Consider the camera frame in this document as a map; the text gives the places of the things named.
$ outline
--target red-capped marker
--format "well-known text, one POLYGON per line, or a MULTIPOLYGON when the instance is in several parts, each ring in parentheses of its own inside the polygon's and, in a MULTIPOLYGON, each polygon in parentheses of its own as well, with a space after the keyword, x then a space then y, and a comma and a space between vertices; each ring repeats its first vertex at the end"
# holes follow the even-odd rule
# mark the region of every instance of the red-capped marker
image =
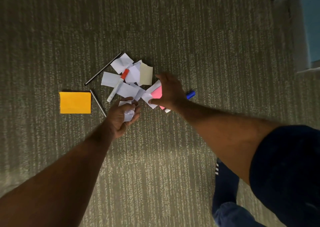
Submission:
POLYGON ((118 81, 117 85, 114 87, 114 89, 112 90, 110 96, 108 97, 107 102, 111 102, 112 101, 113 97, 117 93, 118 89, 120 88, 121 84, 125 80, 125 78, 126 78, 128 73, 129 73, 129 70, 125 69, 125 71, 122 73, 122 76, 120 77, 120 80, 118 81))

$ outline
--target blue jeans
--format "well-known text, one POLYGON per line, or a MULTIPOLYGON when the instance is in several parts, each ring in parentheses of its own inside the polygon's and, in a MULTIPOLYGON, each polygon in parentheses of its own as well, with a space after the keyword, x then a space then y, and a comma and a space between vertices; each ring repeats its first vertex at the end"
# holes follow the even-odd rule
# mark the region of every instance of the blue jeans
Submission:
POLYGON ((219 227, 266 227, 256 222, 248 210, 234 202, 223 203, 213 218, 219 227))

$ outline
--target sock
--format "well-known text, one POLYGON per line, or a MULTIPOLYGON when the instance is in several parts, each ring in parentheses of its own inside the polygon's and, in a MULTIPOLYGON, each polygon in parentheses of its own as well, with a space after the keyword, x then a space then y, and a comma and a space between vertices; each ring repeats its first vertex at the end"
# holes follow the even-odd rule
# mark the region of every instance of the sock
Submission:
POLYGON ((218 158, 216 166, 216 187, 212 200, 213 215, 223 203, 237 203, 238 184, 239 177, 218 158))

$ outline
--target pink paper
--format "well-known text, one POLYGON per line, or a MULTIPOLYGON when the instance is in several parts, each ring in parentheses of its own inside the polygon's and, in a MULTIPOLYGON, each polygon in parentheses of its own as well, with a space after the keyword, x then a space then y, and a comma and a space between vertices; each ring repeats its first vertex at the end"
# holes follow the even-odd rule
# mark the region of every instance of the pink paper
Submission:
POLYGON ((151 95, 153 98, 161 98, 162 97, 162 86, 159 86, 157 89, 155 89, 153 92, 151 92, 151 95))

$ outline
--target navy blue shirt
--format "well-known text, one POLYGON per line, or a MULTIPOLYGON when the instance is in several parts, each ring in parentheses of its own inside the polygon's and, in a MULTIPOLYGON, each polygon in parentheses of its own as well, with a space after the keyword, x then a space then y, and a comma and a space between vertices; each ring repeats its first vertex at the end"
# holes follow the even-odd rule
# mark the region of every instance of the navy blue shirt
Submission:
POLYGON ((320 226, 320 131, 305 125, 276 128, 250 166, 256 197, 287 226, 320 226))

